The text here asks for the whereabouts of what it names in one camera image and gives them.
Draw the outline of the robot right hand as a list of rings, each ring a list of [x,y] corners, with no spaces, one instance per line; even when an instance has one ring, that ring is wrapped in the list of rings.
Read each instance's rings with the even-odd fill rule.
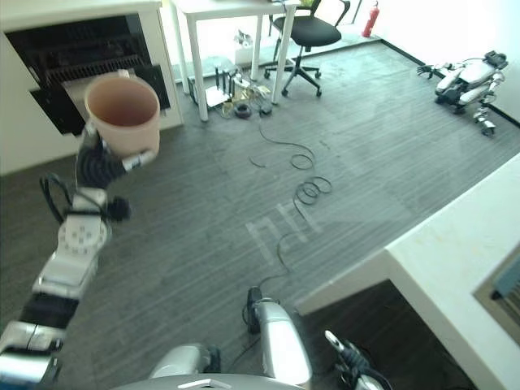
[[[341,341],[332,331],[324,336],[336,351],[335,368],[339,374],[340,389],[392,390],[392,385],[378,372],[366,356],[350,341]]]

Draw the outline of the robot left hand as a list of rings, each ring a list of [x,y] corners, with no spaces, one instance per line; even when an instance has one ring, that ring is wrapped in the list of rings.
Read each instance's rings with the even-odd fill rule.
[[[106,190],[111,183],[130,171],[151,163],[157,154],[153,150],[142,150],[126,158],[117,157],[107,147],[98,131],[87,126],[76,155],[76,186]]]

